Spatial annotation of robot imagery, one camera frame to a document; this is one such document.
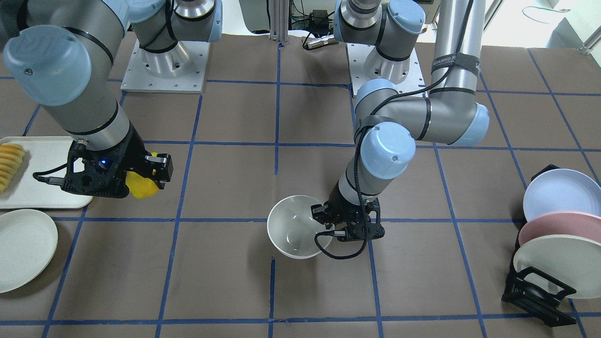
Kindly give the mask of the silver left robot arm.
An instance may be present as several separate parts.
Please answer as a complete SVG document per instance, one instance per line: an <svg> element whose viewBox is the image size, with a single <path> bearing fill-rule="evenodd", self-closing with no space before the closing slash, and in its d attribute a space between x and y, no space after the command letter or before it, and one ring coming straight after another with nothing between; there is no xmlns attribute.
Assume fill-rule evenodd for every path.
<svg viewBox="0 0 601 338"><path fill-rule="evenodd" d="M487 109L476 102L483 0L443 0L431 84L399 91L384 76L363 84L356 94L355 154L328 201L311 207L327 229L345 224L351 231L367 225L378 195L415 155L417 141L473 146L489 128ZM380 61L410 61L425 13L413 0L339 0L334 35L338 41L373 45Z"/></svg>

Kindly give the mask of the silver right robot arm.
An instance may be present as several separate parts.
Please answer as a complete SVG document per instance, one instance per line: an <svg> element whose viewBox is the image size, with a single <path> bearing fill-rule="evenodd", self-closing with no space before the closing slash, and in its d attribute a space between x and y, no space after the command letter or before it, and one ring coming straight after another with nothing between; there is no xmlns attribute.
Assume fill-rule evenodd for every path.
<svg viewBox="0 0 601 338"><path fill-rule="evenodd" d="M171 56L183 41L213 42L223 32L220 0L3 0L1 49L7 70L72 137L64 177L33 173L39 182L79 195L124 198L130 172L159 190L171 180L169 154L148 152L108 75L129 26L142 51Z"/></svg>

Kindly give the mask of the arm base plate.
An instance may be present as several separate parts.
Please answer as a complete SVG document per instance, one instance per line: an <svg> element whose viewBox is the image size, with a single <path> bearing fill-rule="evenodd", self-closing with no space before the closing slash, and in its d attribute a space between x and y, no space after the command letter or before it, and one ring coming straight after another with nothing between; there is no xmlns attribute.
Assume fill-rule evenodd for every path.
<svg viewBox="0 0 601 338"><path fill-rule="evenodd" d="M413 49L403 61L389 61L374 52L374 46L347 44L348 70L353 96L369 80L384 78L394 83L398 92L412 92L425 87L418 55Z"/></svg>
<svg viewBox="0 0 601 338"><path fill-rule="evenodd" d="M123 75L125 92L201 94L211 43L179 41L174 49L153 54L134 44Z"/></svg>

